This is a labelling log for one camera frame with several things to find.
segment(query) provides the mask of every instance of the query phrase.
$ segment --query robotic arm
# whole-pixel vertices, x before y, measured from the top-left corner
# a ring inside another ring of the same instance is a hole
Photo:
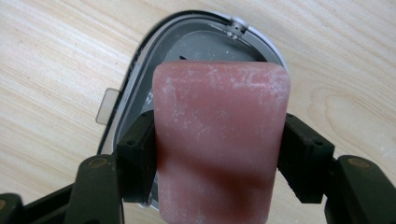
[[[153,121],[152,111],[142,114],[112,155],[81,163],[73,185],[25,206],[19,195],[1,194],[0,223],[123,223],[121,200],[149,203]],[[326,195],[328,223],[396,223],[396,189],[379,167],[356,156],[336,160],[333,152],[332,143],[287,115],[277,167],[301,203],[321,203]]]

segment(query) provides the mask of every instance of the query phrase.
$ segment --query screw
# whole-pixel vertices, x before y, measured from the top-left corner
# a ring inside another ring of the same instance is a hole
[[[367,163],[367,161],[363,161],[363,160],[357,159],[357,158],[348,159],[347,162],[349,162],[349,164],[351,164],[351,165],[358,166],[360,168],[369,168],[370,167],[370,164]]]
[[[3,208],[5,208],[7,205],[7,201],[4,199],[0,199],[0,210],[2,210]]]
[[[95,158],[88,162],[88,166],[91,168],[99,168],[108,164],[108,160],[105,158]]]

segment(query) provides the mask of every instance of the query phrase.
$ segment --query wooden table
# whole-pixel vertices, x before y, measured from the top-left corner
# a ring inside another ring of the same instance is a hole
[[[375,161],[396,185],[393,1],[6,1],[0,3],[0,192],[25,203],[74,181],[96,153],[105,89],[118,89],[138,43],[184,9],[238,16],[267,35],[291,76],[289,112]],[[129,204],[128,223],[163,223]],[[325,223],[276,178],[268,223]]]

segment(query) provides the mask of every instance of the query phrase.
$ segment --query pink eraser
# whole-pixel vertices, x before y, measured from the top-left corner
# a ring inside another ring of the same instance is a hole
[[[177,61],[153,78],[160,213],[265,223],[290,93],[274,63]]]

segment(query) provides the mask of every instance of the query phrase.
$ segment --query wood grain surface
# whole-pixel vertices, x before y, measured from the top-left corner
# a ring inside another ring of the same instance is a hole
[[[0,192],[32,202],[74,181],[96,153],[95,117],[120,87],[139,42],[184,9],[238,16],[267,35],[291,76],[289,112],[375,161],[396,185],[396,2],[0,1]],[[325,223],[276,178],[268,223]],[[127,223],[163,223],[125,206]]]

